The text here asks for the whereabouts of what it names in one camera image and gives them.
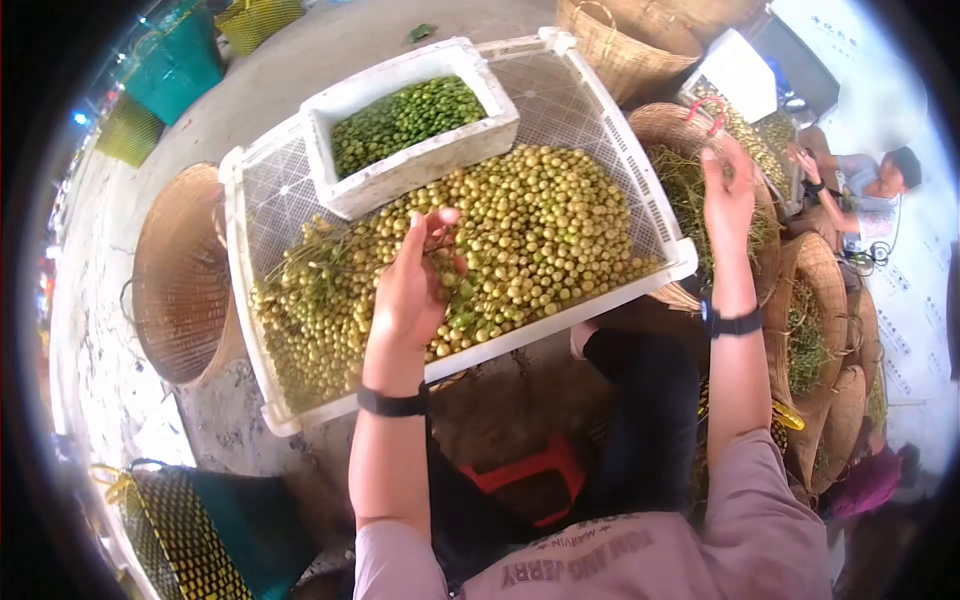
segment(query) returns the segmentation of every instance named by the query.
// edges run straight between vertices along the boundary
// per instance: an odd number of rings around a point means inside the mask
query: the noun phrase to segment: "person's left hand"
[[[415,213],[394,264],[380,277],[364,358],[363,384],[384,396],[417,394],[426,345],[437,334],[446,306],[437,299],[439,281],[424,247],[435,245],[460,211]]]

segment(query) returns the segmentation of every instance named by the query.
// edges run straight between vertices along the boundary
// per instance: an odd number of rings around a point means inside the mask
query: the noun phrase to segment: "black watch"
[[[416,396],[388,397],[360,386],[357,390],[357,404],[380,417],[417,417],[426,415],[430,393],[426,383],[420,383]]]
[[[721,335],[747,335],[763,327],[763,318],[759,306],[749,315],[736,319],[724,319],[718,315],[710,303],[709,290],[705,290],[701,294],[700,314],[704,318],[704,327],[707,329],[707,336],[711,340],[715,340]]]

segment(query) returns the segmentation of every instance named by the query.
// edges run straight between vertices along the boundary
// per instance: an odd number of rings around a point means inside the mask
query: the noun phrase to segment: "red stool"
[[[580,489],[584,486],[585,474],[573,452],[573,446],[559,433],[551,434],[547,439],[547,448],[538,454],[528,456],[515,463],[490,471],[477,473],[470,465],[460,467],[460,471],[473,480],[473,483],[486,494],[491,494],[527,477],[556,470],[564,479],[566,489],[570,493],[570,505],[563,510],[546,516],[536,522],[538,527],[544,527],[565,517],[576,499]]]

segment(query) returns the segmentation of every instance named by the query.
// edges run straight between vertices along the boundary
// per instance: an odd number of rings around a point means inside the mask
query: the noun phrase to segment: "green leaf on floor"
[[[431,25],[429,23],[421,23],[417,27],[410,30],[410,33],[407,34],[407,41],[409,41],[412,44],[415,44],[435,31],[437,31],[436,25]]]

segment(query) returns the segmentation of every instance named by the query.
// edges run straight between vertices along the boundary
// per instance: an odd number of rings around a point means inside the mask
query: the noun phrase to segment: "pink t-shirt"
[[[830,598],[824,524],[787,487],[768,431],[724,450],[707,506],[701,537],[676,513],[571,525],[494,563],[457,597]],[[406,525],[367,525],[356,551],[354,598],[448,600],[430,543]]]

